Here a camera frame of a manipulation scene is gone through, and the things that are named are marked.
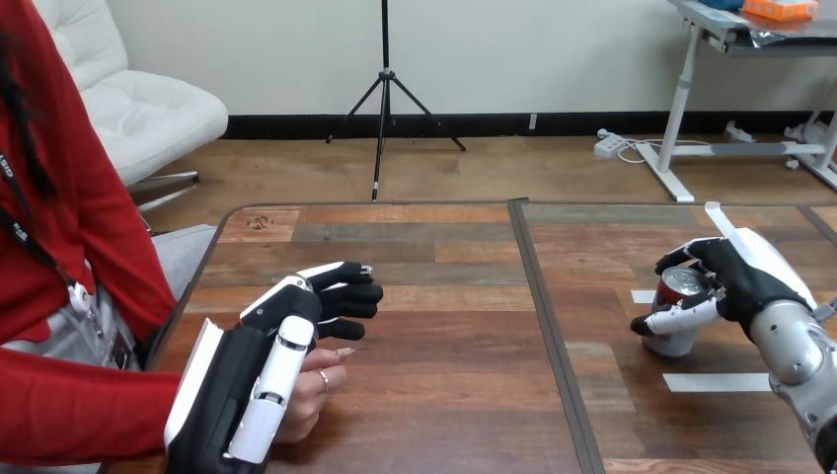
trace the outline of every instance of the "robotic hand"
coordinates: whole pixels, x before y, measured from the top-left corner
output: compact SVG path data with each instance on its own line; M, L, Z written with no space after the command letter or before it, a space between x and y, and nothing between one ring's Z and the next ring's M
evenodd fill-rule
M314 338L359 340L383 298L372 269L337 262L288 276L223 331L208 319L165 429L167 473L258 474Z
M794 410L825 472L837 469L837 344L820 323L834 303L816 307L810 290L781 254L750 229L736 229L716 202L707 214L723 238L696 239L664 256L655 271L695 260L709 288L636 318L646 339L697 330L720 319L741 325L770 370L770 387ZM654 349L654 344L647 344Z

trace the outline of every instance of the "person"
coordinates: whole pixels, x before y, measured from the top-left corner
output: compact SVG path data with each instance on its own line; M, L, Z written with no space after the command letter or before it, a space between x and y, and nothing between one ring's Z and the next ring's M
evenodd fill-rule
M96 338L132 348L176 301L32 0L0 2L0 165L0 473L164 453L181 375L137 371ZM76 282L92 312L74 308ZM312 430L349 352L308 354L276 441Z

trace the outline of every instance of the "soda can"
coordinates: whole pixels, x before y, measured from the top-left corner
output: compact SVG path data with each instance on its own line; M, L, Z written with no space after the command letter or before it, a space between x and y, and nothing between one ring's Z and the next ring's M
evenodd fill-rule
M681 299L712 289L707 276L688 267L671 267L659 276L651 311L665 311ZM692 351L698 337L697 329L671 334L643 336L643 343L661 356L683 357Z

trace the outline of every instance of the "power strip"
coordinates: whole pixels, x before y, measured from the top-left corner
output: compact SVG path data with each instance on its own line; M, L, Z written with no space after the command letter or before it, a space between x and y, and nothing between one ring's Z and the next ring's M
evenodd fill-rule
M602 158L613 158L617 153L628 147L628 140L616 133L607 135L603 140L596 143L593 153Z

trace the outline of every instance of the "orange box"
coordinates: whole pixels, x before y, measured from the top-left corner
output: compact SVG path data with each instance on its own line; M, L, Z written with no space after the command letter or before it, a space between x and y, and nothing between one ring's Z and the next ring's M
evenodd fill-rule
M744 12L773 20L799 20L816 16L819 2L815 0L744 0Z

